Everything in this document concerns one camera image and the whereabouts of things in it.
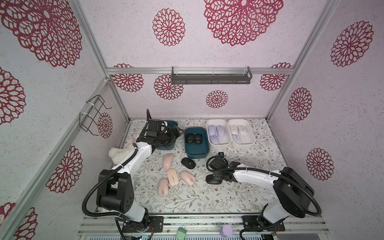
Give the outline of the black mouse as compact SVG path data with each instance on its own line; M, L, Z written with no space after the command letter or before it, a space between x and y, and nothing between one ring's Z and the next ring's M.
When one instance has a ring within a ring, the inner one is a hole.
M202 144L203 142L203 135L202 134L195 134L194 135L194 143L195 144Z
M210 184L210 185L220 185L223 182L223 180L216 179L214 175L207 175L206 182L207 184Z
M195 161L192 160L192 159L189 159L189 158L183 158L181 160L181 164L183 166L185 166L187 169L190 169L190 170L192 170L192 169L194 169L196 167Z
M192 134L192 133L187 134L185 141L187 144L193 144L195 141L195 134Z

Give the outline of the teal storage box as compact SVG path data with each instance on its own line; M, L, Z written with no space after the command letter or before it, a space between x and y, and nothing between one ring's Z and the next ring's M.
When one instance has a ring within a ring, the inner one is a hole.
M192 127L187 128L185 130L184 137L186 138L186 135L192 133L192 134L202 134L203 135L203 142L202 144L187 144L185 143L185 152L187 154L187 157L195 160L195 159L204 159L208 156L208 153L210 152L210 146L208 142L208 135L207 131L203 127Z
M176 136L174 126L178 126L175 121L164 121L162 123L162 130L157 134L157 138L160 139L160 143L157 150L172 150L175 147Z

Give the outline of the white mouse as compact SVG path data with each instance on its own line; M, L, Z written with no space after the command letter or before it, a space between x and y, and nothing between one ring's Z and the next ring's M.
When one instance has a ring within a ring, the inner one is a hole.
M238 144L238 145L242 144L242 139L238 134L232 135L232 138L235 144Z
M229 125L229 127L232 135L237 135L239 133L237 125Z
M248 132L247 127L244 125L238 125L238 130L241 135L245 135Z

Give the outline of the large purple mouse bottom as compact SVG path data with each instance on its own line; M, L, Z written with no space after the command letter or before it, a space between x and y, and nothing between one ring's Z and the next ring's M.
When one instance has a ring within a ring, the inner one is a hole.
M227 135L226 128L223 125L217 125L217 136L219 138L224 138Z

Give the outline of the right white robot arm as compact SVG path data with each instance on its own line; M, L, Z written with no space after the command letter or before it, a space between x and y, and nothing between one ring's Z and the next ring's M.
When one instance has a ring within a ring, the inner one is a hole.
M210 171L206 181L212 185L219 185L223 181L249 183L275 191L278 199L267 204L259 215L258 222L263 227L278 224L290 216L304 218L307 215L322 214L314 199L313 189L291 168L270 172L240 164L236 168L225 167Z

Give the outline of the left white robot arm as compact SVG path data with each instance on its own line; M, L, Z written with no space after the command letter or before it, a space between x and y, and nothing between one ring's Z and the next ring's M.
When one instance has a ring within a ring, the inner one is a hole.
M178 126L156 132L145 127L133 144L134 149L111 170L103 170L97 186L97 206L104 215L116 215L124 220L143 222L147 210L135 202L133 176L157 147L169 147L184 134Z

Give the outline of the left white storage box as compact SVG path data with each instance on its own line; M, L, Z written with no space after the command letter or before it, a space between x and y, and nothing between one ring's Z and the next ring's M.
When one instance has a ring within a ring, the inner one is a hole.
M232 139L228 122L222 119L207 120L206 128L209 145L214 150L225 149L230 146Z

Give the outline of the white storage box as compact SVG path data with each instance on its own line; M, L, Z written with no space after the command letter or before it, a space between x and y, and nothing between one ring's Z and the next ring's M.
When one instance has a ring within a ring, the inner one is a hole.
M245 119L232 119L228 121L232 146L235 149L247 149L256 143L254 132L250 123Z
M228 122L222 119L207 120L206 128L209 145L214 150L225 149L230 146L232 139Z

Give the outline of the right white storage box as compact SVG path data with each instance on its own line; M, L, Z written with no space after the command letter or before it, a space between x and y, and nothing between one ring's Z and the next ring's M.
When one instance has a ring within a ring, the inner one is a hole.
M247 149L256 143L254 132L250 123L245 119L232 119L228 121L232 146L235 149Z

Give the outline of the pink mouse top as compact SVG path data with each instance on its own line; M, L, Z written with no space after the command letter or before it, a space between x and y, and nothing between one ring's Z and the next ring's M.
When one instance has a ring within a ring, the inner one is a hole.
M172 163L174 160L173 154L166 154L163 159L163 169L168 171L172 168Z

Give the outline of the pink mouse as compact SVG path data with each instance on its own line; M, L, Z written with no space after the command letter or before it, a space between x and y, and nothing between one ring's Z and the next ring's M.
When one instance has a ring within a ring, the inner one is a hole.
M158 195L160 197L166 197L169 194L169 180L167 178L161 178L158 186Z
M169 184L174 187L179 184L179 176L175 169L167 170L167 177L169 180Z
M172 168L172 163L174 160L173 154L166 154L163 159L163 169L168 171Z
M183 180L189 186L192 186L196 183L195 176L187 171L181 171L179 176L180 176L180 179Z

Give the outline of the pink mouse right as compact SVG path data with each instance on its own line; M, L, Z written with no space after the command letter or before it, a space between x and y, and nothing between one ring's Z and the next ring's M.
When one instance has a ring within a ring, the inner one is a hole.
M180 176L180 179L183 180L189 186L192 186L196 183L195 176L187 171L181 171L179 176Z

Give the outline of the purple round cap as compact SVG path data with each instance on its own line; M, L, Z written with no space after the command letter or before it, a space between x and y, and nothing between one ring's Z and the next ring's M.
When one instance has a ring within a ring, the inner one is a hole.
M222 238L228 238L233 235L233 228L230 225L224 225L221 227L219 234Z

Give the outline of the white plush dog toy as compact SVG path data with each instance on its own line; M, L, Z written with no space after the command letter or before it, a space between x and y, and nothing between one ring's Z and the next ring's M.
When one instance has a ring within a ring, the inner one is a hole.
M128 139L126 143L128 144L126 148L111 148L109 150L109 157L111 158L114 165L118 165L127 156L131 155L131 151L134 150L133 144L136 143L136 139Z

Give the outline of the green connector block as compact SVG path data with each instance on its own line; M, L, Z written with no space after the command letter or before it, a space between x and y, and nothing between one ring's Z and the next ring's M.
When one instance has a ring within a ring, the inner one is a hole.
M178 228L176 239L177 240L184 240L187 235L187 230L184 228Z

